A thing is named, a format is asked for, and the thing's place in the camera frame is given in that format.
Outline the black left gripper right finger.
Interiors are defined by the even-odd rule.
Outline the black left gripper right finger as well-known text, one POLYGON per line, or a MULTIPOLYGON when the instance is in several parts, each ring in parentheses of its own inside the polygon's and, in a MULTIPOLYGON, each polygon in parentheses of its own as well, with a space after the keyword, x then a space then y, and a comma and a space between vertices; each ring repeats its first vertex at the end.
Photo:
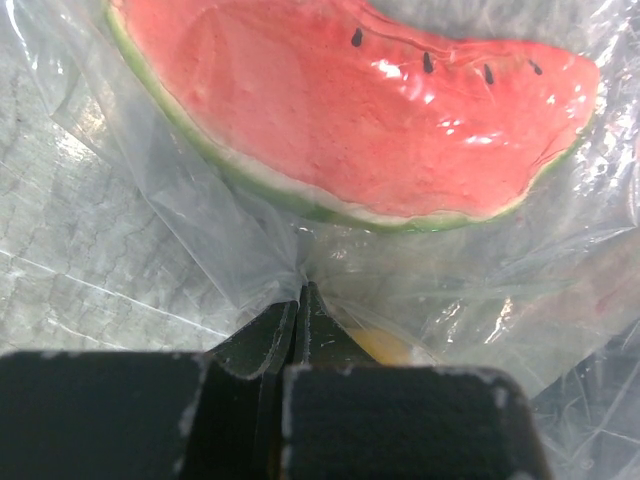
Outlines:
POLYGON ((529 402, 505 372, 385 366, 301 292, 283 375, 284 479, 548 479, 529 402))

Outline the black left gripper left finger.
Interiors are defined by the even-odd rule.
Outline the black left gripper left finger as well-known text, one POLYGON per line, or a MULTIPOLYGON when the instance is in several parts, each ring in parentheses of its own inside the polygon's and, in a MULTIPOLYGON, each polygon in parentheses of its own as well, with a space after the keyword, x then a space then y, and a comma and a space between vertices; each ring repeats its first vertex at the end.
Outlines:
POLYGON ((5 479, 273 479, 296 303, 209 351, 1 358, 5 479))

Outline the yellow fake lemon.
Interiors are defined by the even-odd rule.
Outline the yellow fake lemon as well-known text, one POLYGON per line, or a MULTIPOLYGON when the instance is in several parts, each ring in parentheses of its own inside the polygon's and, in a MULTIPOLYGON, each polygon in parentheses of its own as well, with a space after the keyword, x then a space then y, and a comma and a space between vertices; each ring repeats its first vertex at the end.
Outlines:
POLYGON ((413 346, 378 328, 347 328, 347 334, 374 360, 383 365, 410 365, 413 346))

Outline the clear zip top bag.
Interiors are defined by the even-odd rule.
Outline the clear zip top bag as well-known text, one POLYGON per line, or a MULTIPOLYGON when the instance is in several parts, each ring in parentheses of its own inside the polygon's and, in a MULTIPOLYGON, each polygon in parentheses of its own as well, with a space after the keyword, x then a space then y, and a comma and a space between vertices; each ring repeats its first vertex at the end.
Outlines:
POLYGON ((196 349, 315 281, 413 363, 532 396, 559 479, 639 475, 639 5, 383 1, 449 34, 600 67, 593 127, 517 210, 442 233, 306 222, 226 187, 113 50, 98 1, 1 5, 1 347, 196 349))

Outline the fake watermelon slice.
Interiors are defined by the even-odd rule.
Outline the fake watermelon slice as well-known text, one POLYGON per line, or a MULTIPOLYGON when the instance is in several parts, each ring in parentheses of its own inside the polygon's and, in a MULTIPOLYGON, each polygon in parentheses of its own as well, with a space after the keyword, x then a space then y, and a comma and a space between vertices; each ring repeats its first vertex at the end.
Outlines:
POLYGON ((105 13, 202 157, 313 220, 436 231, 499 217, 596 109, 585 56, 449 38, 367 1, 110 1, 105 13))

